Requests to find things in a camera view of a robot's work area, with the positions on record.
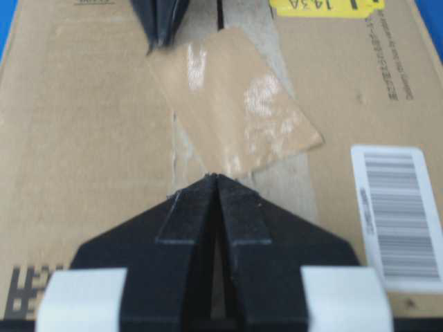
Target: black pointed object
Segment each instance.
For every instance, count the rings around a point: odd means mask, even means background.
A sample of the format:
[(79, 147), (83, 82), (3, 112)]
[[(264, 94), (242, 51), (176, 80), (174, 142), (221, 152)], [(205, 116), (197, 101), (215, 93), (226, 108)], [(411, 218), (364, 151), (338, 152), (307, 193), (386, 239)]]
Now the black pointed object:
[(145, 29), (150, 51), (169, 46), (185, 16), (190, 0), (131, 0)]
[(302, 265), (355, 266), (350, 245), (226, 178), (207, 176), (80, 247), (72, 269), (128, 269), (122, 332), (210, 319), (215, 237), (228, 318), (243, 331), (303, 331)]

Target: cardboard surface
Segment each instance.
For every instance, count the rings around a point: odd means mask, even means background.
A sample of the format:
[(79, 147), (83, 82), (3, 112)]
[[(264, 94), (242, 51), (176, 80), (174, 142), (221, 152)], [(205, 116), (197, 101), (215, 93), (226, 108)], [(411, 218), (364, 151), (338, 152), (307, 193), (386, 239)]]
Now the cardboard surface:
[(171, 190), (172, 113), (130, 2), (79, 3), (20, 1), (0, 78), (0, 317), (33, 317), (81, 243)]
[[(354, 144), (419, 147), (443, 216), (443, 86), (412, 1), (368, 21), (275, 18), (298, 101), (323, 134), (309, 153), (318, 223), (365, 262), (351, 162)], [(442, 295), (390, 294), (397, 317), (443, 316)]]

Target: barcode label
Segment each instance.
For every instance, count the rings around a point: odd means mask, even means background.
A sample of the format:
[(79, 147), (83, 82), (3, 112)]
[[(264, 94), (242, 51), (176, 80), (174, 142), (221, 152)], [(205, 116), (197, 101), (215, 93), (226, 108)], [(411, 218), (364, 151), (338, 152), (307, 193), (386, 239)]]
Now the barcode label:
[(443, 292), (443, 233), (423, 153), (358, 145), (352, 163), (368, 263), (384, 286)]

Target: cardboard box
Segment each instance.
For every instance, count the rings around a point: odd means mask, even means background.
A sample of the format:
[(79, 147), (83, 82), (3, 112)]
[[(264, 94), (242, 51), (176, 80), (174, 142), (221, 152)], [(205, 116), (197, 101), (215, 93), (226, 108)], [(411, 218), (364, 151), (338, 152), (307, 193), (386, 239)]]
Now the cardboard box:
[[(319, 225), (366, 262), (356, 144), (420, 148), (443, 216), (442, 66), (415, 3), (386, 1), (366, 21), (275, 17), (275, 24), (298, 101), (325, 139), (309, 153)], [(397, 317), (443, 316), (443, 295), (389, 296)]]

